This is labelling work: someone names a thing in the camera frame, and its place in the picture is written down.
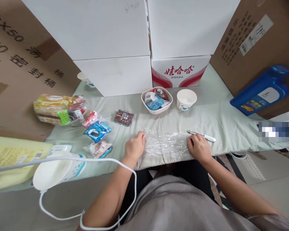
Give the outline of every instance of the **brown cardboard box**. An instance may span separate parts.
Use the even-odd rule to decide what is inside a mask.
[[[53,125],[40,122],[40,94],[73,94],[80,70],[21,0],[0,0],[0,136],[44,140]]]
[[[265,15],[273,22],[271,27],[261,21]],[[242,43],[250,40],[254,28],[258,40],[254,39],[256,43],[247,51]],[[289,67],[289,0],[241,0],[210,63],[233,96],[271,66]],[[289,76],[285,83],[289,86]],[[270,119],[288,111],[289,96],[258,115]]]

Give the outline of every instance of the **white electrical cable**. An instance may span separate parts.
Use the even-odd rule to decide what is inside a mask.
[[[120,219],[112,226],[110,227],[105,227],[105,228],[93,228],[93,227],[86,227],[83,225],[83,214],[85,213],[85,210],[83,210],[82,213],[78,214],[78,215],[75,215],[75,216],[72,216],[72,217],[68,217],[68,218],[59,218],[59,217],[56,217],[55,215],[53,215],[52,213],[48,212],[43,204],[42,204],[42,199],[43,199],[43,196],[44,194],[47,192],[47,190],[43,190],[41,191],[41,196],[39,198],[39,206],[41,208],[41,210],[46,213],[48,216],[52,217],[53,219],[56,219],[56,220],[60,220],[60,221],[64,221],[64,220],[69,220],[69,219],[73,219],[73,218],[76,218],[76,217],[79,217],[80,216],[80,227],[83,229],[83,230],[110,230],[112,228],[115,228],[119,223],[120,221],[123,219],[123,217],[128,213],[128,211],[131,209],[131,207],[133,206],[133,204],[135,203],[136,201],[136,183],[137,183],[137,175],[136,175],[136,172],[127,167],[126,165],[122,164],[120,161],[116,160],[116,159],[112,159],[112,158],[103,158],[103,159],[88,159],[88,158],[80,158],[80,157],[49,157],[49,158],[45,158],[45,159],[39,159],[39,160],[33,160],[33,161],[30,161],[30,162],[25,162],[25,163],[21,163],[21,164],[14,164],[14,165],[9,165],[9,166],[2,166],[0,167],[0,172],[2,171],[7,171],[7,170],[11,170],[11,169],[15,169],[15,168],[21,168],[21,167],[26,167],[26,166],[30,166],[30,165],[36,165],[36,164],[40,164],[40,163],[44,163],[44,162],[49,162],[49,161],[54,161],[54,160],[79,160],[79,161],[89,161],[89,162],[101,162],[101,161],[112,161],[112,162],[115,162],[119,165],[121,165],[122,167],[128,169],[129,171],[131,171],[134,175],[135,175],[135,195],[134,195],[134,200],[133,202],[131,203],[131,205],[128,207],[128,209],[125,211],[125,213],[123,214],[122,217],[120,217]]]

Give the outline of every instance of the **white cardboard box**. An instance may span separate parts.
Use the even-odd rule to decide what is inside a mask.
[[[153,87],[197,86],[211,56],[152,59],[151,71]]]
[[[22,0],[72,60],[150,55],[145,0]]]
[[[105,97],[138,94],[152,88],[150,56],[78,60],[74,63]]]
[[[152,58],[214,54],[240,0],[148,0]]]

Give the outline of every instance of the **wahaha box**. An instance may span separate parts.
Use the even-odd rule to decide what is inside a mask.
[[[152,59],[153,87],[192,87],[198,83],[209,64],[211,56]]]

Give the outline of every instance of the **yellow product label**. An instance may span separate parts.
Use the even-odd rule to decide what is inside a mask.
[[[254,109],[252,107],[246,106],[246,105],[242,105],[242,108],[245,108],[247,111],[253,111]]]
[[[7,166],[40,159],[43,149],[15,148],[0,146],[0,166]]]

